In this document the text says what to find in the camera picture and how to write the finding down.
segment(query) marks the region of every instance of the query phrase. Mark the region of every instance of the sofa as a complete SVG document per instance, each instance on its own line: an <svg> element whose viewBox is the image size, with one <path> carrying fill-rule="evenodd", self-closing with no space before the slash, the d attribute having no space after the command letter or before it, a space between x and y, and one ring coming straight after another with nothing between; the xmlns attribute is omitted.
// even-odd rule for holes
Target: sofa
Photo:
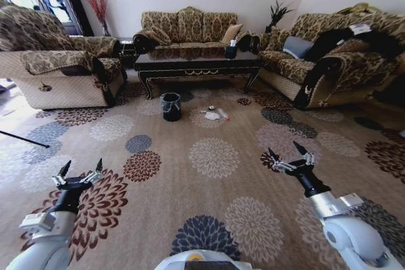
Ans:
<svg viewBox="0 0 405 270"><path fill-rule="evenodd" d="M148 52L153 59L224 57L227 45L221 40L236 23L235 13L204 13L191 6L176 13L143 12L142 30L134 35L135 53ZM156 37L156 28L162 29L169 41Z"/></svg>
<svg viewBox="0 0 405 270"><path fill-rule="evenodd" d="M386 59L358 39L349 39L317 62L295 59L283 52L290 36L314 42L324 31L367 23L373 30L405 45L405 17L387 13L303 14L290 30L273 27L270 34L251 34L262 69L259 77L294 102L300 109L336 106L367 100L394 78L398 58Z"/></svg>
<svg viewBox="0 0 405 270"><path fill-rule="evenodd" d="M127 80L111 37L69 37L48 13L0 9L0 78L11 78L34 109L106 107Z"/></svg>

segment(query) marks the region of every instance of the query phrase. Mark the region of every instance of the red decorative branch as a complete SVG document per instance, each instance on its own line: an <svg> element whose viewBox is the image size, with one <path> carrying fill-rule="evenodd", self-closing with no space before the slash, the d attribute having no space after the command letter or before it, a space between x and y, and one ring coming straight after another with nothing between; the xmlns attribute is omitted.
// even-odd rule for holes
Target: red decorative branch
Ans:
<svg viewBox="0 0 405 270"><path fill-rule="evenodd" d="M97 19L101 23L105 23L107 12L107 0L88 0L88 1L95 12Z"/></svg>

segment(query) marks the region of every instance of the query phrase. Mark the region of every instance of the coffee table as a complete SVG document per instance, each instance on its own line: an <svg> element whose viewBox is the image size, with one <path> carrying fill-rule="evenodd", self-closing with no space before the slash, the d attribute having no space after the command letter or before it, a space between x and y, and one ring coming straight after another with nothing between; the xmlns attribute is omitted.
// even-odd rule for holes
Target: coffee table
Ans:
<svg viewBox="0 0 405 270"><path fill-rule="evenodd" d="M244 87L246 94L260 72L259 59L250 52L238 52L233 59L225 57L152 59L148 54L142 54L135 55L134 68L138 71L139 80L146 89L146 99L152 99L149 80L153 78L250 75Z"/></svg>

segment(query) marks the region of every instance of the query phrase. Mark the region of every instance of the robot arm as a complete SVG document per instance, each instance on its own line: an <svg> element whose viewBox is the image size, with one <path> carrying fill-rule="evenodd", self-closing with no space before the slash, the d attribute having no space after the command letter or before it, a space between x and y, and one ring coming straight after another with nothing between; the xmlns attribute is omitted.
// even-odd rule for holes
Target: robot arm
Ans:
<svg viewBox="0 0 405 270"><path fill-rule="evenodd" d="M283 163L270 148L273 168L295 176L305 189L322 225L326 239L338 250L351 270L400 270L396 258L384 246L380 234L364 221L347 213L363 201L355 193L336 198L330 187L323 184L315 174L314 157L303 146L294 142L302 160Z"/></svg>
<svg viewBox="0 0 405 270"><path fill-rule="evenodd" d="M65 179L70 163L69 161L52 177L56 187L61 190L56 205L47 213L25 216L20 227L32 234L34 244L17 256L7 270L55 270L68 267L68 246L78 213L80 195L103 177L100 159L95 172L84 178Z"/></svg>

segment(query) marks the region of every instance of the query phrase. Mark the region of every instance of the floral patterned carpet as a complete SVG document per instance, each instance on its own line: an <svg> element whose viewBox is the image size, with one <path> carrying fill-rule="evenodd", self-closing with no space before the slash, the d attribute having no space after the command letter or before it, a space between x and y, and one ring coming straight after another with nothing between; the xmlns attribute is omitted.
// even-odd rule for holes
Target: floral patterned carpet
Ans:
<svg viewBox="0 0 405 270"><path fill-rule="evenodd" d="M295 140L316 156L315 172L335 195L356 192L355 215L374 226L405 264L405 111L382 104L302 112L260 81L154 84L176 87L182 119L163 120L137 77L111 109L36 111L0 95L1 129L50 149L0 137L0 268L30 246L18 225L57 200L51 176L68 160L86 174L100 157L104 177L80 199L70 269L153 269L190 249L218 250L261 269L346 269L323 237L303 189L271 169L266 149L299 159ZM202 111L221 107L230 121ZM355 118L373 119L372 130Z"/></svg>

